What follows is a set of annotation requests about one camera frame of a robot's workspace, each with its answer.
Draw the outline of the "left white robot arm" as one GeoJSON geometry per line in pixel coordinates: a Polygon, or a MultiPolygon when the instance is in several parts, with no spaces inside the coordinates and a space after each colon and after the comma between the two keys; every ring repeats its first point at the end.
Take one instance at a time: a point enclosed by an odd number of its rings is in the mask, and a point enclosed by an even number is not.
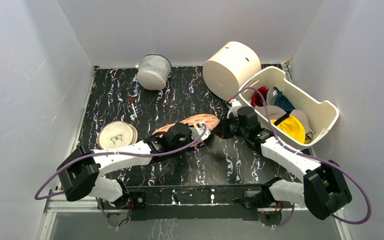
{"type": "Polygon", "coordinates": [[[177,122],[163,131],[135,144],[107,150],[77,147],[57,168],[65,198],[75,202],[96,197],[124,208],[129,203],[126,185],[106,174],[133,166],[146,166],[166,160],[199,141],[205,127],[177,122]]]}

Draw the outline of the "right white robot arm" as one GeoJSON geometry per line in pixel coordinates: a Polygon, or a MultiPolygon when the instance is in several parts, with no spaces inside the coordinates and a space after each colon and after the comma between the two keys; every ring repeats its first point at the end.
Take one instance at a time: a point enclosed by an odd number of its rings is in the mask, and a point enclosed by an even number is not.
{"type": "Polygon", "coordinates": [[[287,201],[306,207],[317,219],[325,220],[353,200],[334,161],[319,163],[302,156],[300,151],[289,151],[272,131],[261,127],[252,107],[239,107],[236,114],[222,115],[214,130],[222,139],[243,138],[251,150],[298,178],[298,182],[292,182],[278,177],[263,184],[260,196],[266,206],[275,207],[280,201],[287,201]]]}

